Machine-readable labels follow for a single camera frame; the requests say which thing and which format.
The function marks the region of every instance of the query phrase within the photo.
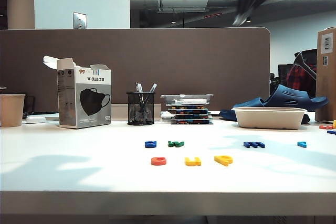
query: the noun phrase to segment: food container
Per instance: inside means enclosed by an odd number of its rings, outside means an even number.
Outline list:
[[[243,128],[297,130],[305,109],[237,107],[233,108],[237,121]]]
[[[213,94],[165,94],[166,106],[173,105],[206,105],[210,103]]]

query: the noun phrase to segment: barcode sticker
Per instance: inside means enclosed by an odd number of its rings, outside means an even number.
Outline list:
[[[330,54],[333,46],[333,33],[324,34],[321,38],[321,53]]]
[[[324,66],[328,65],[328,56],[323,56],[323,65]]]

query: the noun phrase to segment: desk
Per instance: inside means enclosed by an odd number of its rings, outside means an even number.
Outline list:
[[[158,146],[144,148],[145,141]],[[223,166],[215,155],[234,162]],[[156,156],[167,164],[152,166]],[[184,164],[195,156],[201,166]],[[1,193],[3,214],[335,215],[336,136],[314,122],[298,130],[244,129],[220,119],[80,130],[23,124],[1,128]]]

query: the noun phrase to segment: stack of boxes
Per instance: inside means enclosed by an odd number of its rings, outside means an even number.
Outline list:
[[[173,124],[211,124],[212,116],[205,105],[210,103],[212,94],[162,95],[166,98],[169,112],[174,114]]]

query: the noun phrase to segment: black face mask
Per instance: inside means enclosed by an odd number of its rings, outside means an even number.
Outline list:
[[[83,110],[87,115],[93,115],[96,114],[98,111],[100,111],[102,108],[104,108],[107,104],[110,102],[110,95],[109,94],[103,94],[98,93],[97,89],[96,91],[91,91],[91,89],[84,89],[80,92],[80,104],[82,105]],[[109,96],[109,101],[102,106],[101,102],[104,100],[105,96]]]

